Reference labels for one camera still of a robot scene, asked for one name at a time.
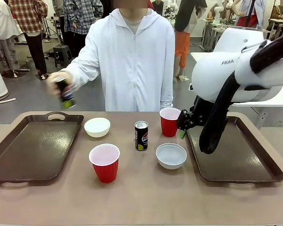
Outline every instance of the black pants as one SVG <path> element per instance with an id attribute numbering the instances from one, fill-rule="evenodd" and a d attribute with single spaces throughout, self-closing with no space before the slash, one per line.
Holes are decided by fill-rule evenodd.
<path id="1" fill-rule="evenodd" d="M 69 48 L 72 57 L 77 57 L 81 49 L 85 46 L 86 34 L 78 34 L 74 32 L 66 32 L 67 39 L 69 39 Z"/>
<path id="2" fill-rule="evenodd" d="M 24 36 L 36 69 L 40 70 L 42 74 L 46 74 L 47 68 L 42 46 L 42 33 L 37 36 L 28 36 L 24 33 Z"/>
<path id="3" fill-rule="evenodd" d="M 60 22 L 61 22 L 61 33 L 63 36 L 63 43 L 64 45 L 68 46 L 69 41 L 68 41 L 68 36 L 66 35 L 65 28 L 64 28 L 65 27 L 65 17 L 64 16 L 60 17 Z"/>

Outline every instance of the hood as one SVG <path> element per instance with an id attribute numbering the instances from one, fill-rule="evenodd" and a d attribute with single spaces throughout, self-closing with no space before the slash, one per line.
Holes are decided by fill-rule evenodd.
<path id="1" fill-rule="evenodd" d="M 154 10 L 150 8 L 148 10 L 151 10 L 151 14 L 143 17 L 138 28 L 139 31 L 147 29 L 160 17 L 160 15 L 157 14 Z M 110 16 L 115 21 L 117 26 L 129 28 L 118 9 L 113 10 Z"/>

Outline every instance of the stool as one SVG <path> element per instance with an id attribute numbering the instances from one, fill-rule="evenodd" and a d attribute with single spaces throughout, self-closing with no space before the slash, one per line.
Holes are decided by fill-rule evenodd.
<path id="1" fill-rule="evenodd" d="M 55 57 L 55 66 L 58 64 L 62 66 L 67 66 L 72 61 L 71 52 L 68 46 L 57 45 L 53 48 L 53 53 Z"/>

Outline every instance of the can in hand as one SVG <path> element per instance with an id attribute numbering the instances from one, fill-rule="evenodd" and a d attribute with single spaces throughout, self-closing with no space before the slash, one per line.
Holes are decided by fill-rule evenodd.
<path id="1" fill-rule="evenodd" d="M 138 151 L 148 148 L 148 123 L 145 121 L 135 123 L 135 148 Z"/>
<path id="2" fill-rule="evenodd" d="M 72 87 L 66 82 L 66 78 L 63 76 L 58 76 L 53 79 L 53 82 L 57 85 L 61 92 L 61 102 L 63 108 L 70 108 L 75 105 L 74 94 L 72 92 Z"/>

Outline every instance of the white ceramic bowl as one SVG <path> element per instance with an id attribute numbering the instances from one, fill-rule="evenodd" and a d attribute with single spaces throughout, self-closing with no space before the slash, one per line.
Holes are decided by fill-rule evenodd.
<path id="1" fill-rule="evenodd" d="M 91 137 L 103 137 L 109 132 L 110 121 L 105 118 L 90 119 L 85 123 L 84 129 Z"/>
<path id="2" fill-rule="evenodd" d="M 156 157 L 162 167 L 174 170 L 184 164 L 187 159 L 187 152 L 180 145 L 167 143 L 156 149 Z"/>

